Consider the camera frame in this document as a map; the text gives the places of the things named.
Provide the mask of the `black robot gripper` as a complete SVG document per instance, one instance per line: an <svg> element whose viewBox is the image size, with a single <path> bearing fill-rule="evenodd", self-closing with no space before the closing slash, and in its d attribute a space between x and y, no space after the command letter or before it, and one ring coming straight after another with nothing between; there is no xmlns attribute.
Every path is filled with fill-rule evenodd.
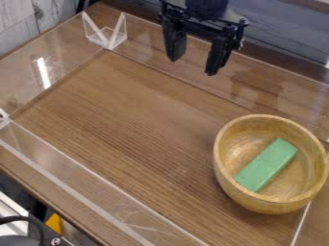
<svg viewBox="0 0 329 246"><path fill-rule="evenodd" d="M225 66L231 46L243 39L247 19L230 8L230 0L159 0L161 25L163 28L166 54L175 62L186 51L186 33L213 39L206 62L206 74L213 76Z"/></svg>

